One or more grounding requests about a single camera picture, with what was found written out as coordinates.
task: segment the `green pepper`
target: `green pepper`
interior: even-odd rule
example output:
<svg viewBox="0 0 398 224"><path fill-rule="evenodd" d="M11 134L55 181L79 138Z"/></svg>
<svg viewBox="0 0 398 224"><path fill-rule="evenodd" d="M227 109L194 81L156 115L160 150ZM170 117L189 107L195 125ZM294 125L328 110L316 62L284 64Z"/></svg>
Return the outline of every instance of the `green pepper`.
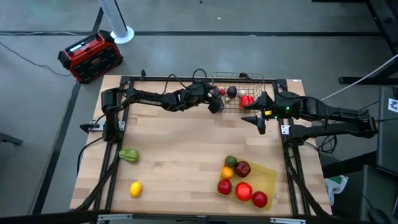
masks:
<svg viewBox="0 0 398 224"><path fill-rule="evenodd" d="M137 149L123 149L119 152L120 159L124 159L128 162L138 162L139 154Z"/></svg>

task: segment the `white cable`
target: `white cable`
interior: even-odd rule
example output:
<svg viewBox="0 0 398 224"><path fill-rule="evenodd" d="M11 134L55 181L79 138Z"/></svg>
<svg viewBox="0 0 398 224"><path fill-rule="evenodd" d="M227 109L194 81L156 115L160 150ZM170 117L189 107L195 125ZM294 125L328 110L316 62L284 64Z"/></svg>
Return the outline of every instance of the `white cable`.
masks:
<svg viewBox="0 0 398 224"><path fill-rule="evenodd" d="M0 35L33 35L33 34L70 34L70 35L75 35L75 36L78 36L78 37L83 37L83 36L80 36L78 34L74 34L74 33L71 33L71 32L65 32L65 31L57 31L57 32L49 32L49 31L47 32L46 31L46 32L29 32L29 33L21 32L21 33L14 33L14 34L0 32Z"/></svg>
<svg viewBox="0 0 398 224"><path fill-rule="evenodd" d="M329 98L329 97L331 97L331 96L336 95L337 93L340 93L340 92L342 92L342 91L348 89L349 87L351 87L351 86L353 86L353 85L355 85L355 84L361 82L361 81L364 80L365 78L370 77L371 75L374 75L375 73L377 73L377 72L379 72L381 69L383 69L387 64L389 64L389 63L391 63L393 60L395 60L397 57L398 57L398 54L395 55L395 56L393 56L390 60L388 60L386 63L384 63L383 65L381 65L381 66L378 67L377 69L375 69L375 71L373 71L373 72L367 74L365 77L363 77L363 78L361 78L360 80L354 82L353 84L351 84L351 85L349 85L349 86L346 86L346 87L342 88L341 90L338 90L337 92L328 95L327 97L324 97L324 98L322 99L322 101L325 100L325 99L327 99L327 98Z"/></svg>

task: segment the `plastic container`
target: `plastic container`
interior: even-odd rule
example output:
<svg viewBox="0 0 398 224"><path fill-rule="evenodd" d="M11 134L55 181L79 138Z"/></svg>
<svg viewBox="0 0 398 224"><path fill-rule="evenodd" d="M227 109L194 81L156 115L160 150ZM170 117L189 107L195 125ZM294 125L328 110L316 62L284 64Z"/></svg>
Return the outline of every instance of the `plastic container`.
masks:
<svg viewBox="0 0 398 224"><path fill-rule="evenodd" d="M236 156L235 156L235 158L238 160L238 162L239 161L246 161L246 160L240 159L240 158L238 158ZM251 168L250 174L247 177L242 178L242 177L236 175L236 173L234 173L234 176L229 179L229 181L231 181L231 184L232 184L232 191L231 191L231 193L229 195L220 194L218 192L218 190L217 190L217 186L216 186L216 191L217 191L218 194L220 194L222 196L229 197L231 199L240 201L240 202L245 203L247 205L254 206L254 207L258 208L258 209L263 209L263 210L269 211L272 208L272 201L274 199L275 185L276 185L276 180L277 180L278 174L273 169L266 168L264 166L261 166L259 164L255 164L253 162L249 162L249 161L246 161L246 162L250 165L250 168ZM223 177L221 176L221 172L220 172L219 181L220 180L223 180ZM259 207L255 206L253 204L252 200L248 200L247 202L243 202L243 201L239 200L236 197L235 190L236 190L237 184L240 183L240 182L246 182L246 183L250 184L252 189L253 189L253 193L258 191L258 190L264 192L267 195L267 197L268 197L267 205L264 208L259 208Z"/></svg>

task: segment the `label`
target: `label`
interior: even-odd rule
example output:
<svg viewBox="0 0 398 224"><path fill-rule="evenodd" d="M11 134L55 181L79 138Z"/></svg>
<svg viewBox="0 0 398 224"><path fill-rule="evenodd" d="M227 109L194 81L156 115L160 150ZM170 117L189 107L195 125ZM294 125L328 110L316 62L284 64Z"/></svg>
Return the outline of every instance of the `label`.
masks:
<svg viewBox="0 0 398 224"><path fill-rule="evenodd" d="M161 102L152 101L152 100L139 100L139 102L140 103L144 103L144 104L148 104L148 105L156 105L156 106L162 105Z"/></svg>
<svg viewBox="0 0 398 224"><path fill-rule="evenodd" d="M388 99L388 109L398 113L398 101L391 98Z"/></svg>

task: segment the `table leg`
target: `table leg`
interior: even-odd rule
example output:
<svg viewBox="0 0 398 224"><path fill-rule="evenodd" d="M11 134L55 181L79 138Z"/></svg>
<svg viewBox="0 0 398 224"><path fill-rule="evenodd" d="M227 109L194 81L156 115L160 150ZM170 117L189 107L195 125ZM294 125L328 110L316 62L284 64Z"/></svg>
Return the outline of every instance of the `table leg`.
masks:
<svg viewBox="0 0 398 224"><path fill-rule="evenodd" d="M8 134L3 134L3 133L0 133L0 141L1 142L9 142L9 143L13 143L16 145L21 145L23 143L23 140L14 138L12 136L9 136Z"/></svg>
<svg viewBox="0 0 398 224"><path fill-rule="evenodd" d="M376 167L376 152L369 152L351 159L335 162L322 167L325 178L335 177L362 170L363 165Z"/></svg>

